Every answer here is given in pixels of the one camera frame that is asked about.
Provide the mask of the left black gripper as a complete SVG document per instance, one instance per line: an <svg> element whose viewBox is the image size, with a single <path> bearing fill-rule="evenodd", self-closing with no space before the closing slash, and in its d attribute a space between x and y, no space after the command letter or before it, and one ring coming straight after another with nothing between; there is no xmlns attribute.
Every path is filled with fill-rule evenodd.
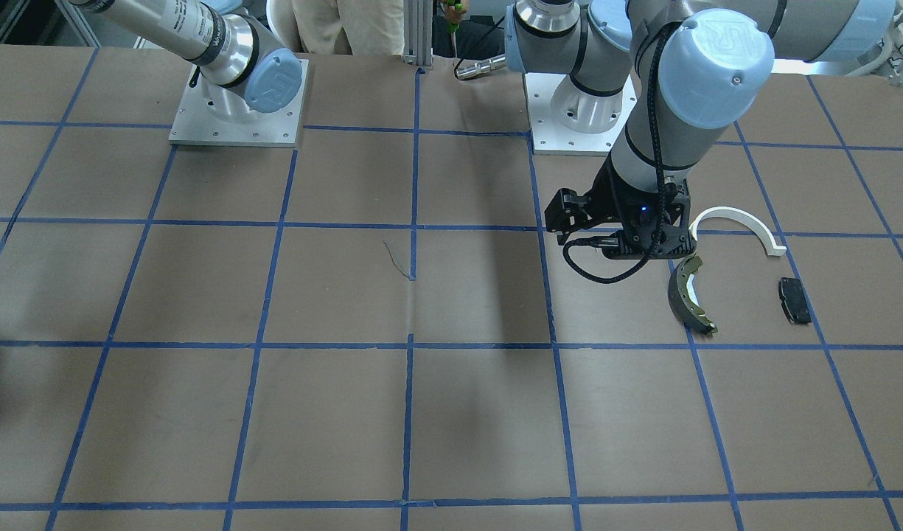
<svg viewBox="0 0 903 531"><path fill-rule="evenodd" d="M663 221L660 244L650 258L687 257L697 245L689 231L691 196L686 178L676 177L673 182L676 191L660 207L654 168L649 168L649 190L643 191L623 181L612 162L605 161L585 194L576 194L569 188L556 192L543 211L546 231L555 232L557 242L563 245L570 233L619 222L621 229L612 235L617 243L604 255L613 260L639 260L649 251L657 222Z"/></svg>

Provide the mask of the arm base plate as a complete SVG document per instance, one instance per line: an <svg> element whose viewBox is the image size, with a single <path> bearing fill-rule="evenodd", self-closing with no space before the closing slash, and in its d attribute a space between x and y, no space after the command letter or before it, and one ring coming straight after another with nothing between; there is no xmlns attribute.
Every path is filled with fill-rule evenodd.
<svg viewBox="0 0 903 531"><path fill-rule="evenodd" d="M296 97L282 110L263 114L239 95L199 77L186 84L169 134L173 145L187 147L296 148L302 124L309 64L299 58L303 73Z"/></svg>
<svg viewBox="0 0 903 531"><path fill-rule="evenodd" d="M631 77L609 97L583 93L569 75L524 75L533 151L552 156L606 156L637 102Z"/></svg>

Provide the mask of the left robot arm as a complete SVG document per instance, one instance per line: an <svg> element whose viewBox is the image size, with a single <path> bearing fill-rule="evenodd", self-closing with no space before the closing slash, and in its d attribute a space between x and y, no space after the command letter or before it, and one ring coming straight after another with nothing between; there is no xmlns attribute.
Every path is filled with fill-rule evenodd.
<svg viewBox="0 0 903 531"><path fill-rule="evenodd" d="M687 175L753 104L777 58L846 61L882 39L893 1L518 1L504 19L509 69L566 74L617 102L638 98L595 177L545 208L558 243L607 259L685 257Z"/></svg>

